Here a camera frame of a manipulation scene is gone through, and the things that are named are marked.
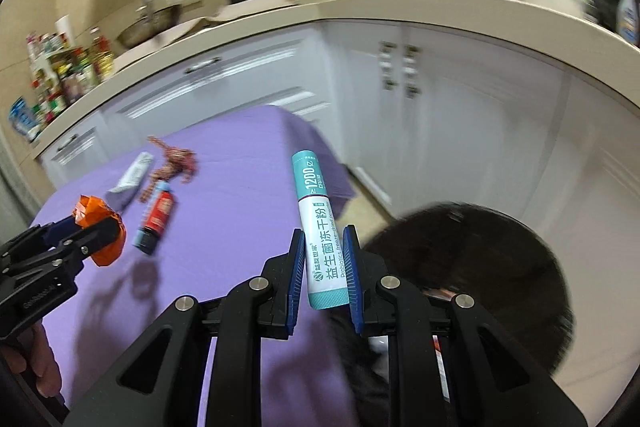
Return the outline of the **person's hand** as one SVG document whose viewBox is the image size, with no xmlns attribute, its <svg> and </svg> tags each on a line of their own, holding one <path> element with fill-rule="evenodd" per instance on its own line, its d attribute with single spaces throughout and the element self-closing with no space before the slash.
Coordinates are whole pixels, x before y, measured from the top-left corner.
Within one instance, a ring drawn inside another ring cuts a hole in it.
<svg viewBox="0 0 640 427">
<path fill-rule="evenodd" d="M 29 367 L 36 375 L 36 388 L 45 398 L 56 397 L 62 388 L 62 376 L 49 339 L 41 321 L 30 328 L 32 343 L 25 358 L 10 346 L 2 345 L 1 354 L 12 374 L 21 374 Z"/>
</svg>

